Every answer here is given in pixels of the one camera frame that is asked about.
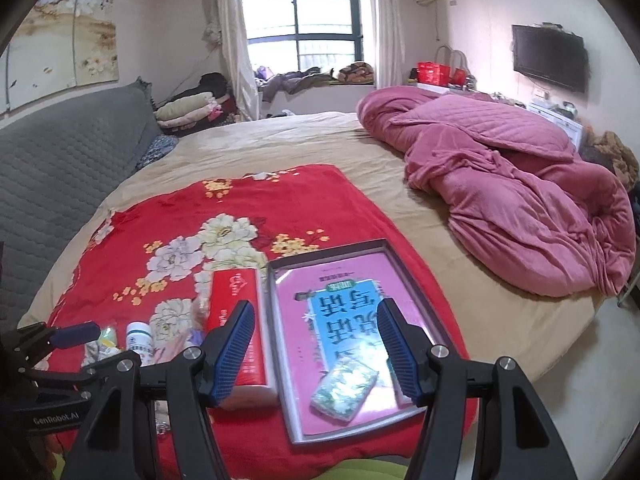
window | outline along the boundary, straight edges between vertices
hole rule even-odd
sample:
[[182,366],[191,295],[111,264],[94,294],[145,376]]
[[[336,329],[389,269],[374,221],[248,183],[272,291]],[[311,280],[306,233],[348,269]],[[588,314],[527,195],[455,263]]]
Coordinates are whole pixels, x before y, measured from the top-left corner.
[[242,0],[254,66],[323,72],[362,59],[358,0]]

tray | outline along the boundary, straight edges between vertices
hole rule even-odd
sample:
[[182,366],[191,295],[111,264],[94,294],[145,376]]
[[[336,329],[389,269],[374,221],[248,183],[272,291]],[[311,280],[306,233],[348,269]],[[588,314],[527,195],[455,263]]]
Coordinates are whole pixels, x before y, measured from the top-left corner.
[[[407,321],[434,344],[453,349],[446,330],[390,244],[370,240],[286,256],[268,267],[271,337],[278,389],[294,444],[323,442],[378,430],[420,413],[398,406],[398,392],[377,332],[375,308],[394,298]],[[341,355],[379,372],[355,417],[319,413],[310,401]]]

television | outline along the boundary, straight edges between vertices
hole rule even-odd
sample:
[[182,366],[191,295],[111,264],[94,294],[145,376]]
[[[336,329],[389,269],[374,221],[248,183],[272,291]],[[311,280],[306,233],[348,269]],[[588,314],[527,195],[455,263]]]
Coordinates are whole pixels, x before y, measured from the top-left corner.
[[513,69],[573,92],[585,93],[589,63],[580,36],[555,28],[511,25]]

gray sofa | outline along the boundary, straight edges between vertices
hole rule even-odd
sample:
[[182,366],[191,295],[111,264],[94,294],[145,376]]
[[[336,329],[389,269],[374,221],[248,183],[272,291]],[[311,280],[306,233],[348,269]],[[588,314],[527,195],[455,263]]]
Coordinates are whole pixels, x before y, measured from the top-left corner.
[[138,79],[0,128],[0,332],[15,327],[71,238],[161,133],[149,91]]

pink book cover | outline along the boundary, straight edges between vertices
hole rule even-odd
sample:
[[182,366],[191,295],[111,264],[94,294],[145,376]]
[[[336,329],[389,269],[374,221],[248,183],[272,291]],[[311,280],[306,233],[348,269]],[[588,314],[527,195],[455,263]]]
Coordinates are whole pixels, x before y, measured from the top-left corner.
[[[279,269],[274,277],[286,366],[302,435],[346,430],[406,409],[396,402],[375,310],[382,298],[393,298],[406,320],[423,329],[425,314],[386,254]],[[318,384],[343,354],[379,372],[375,386],[348,423],[322,415],[310,406]]]

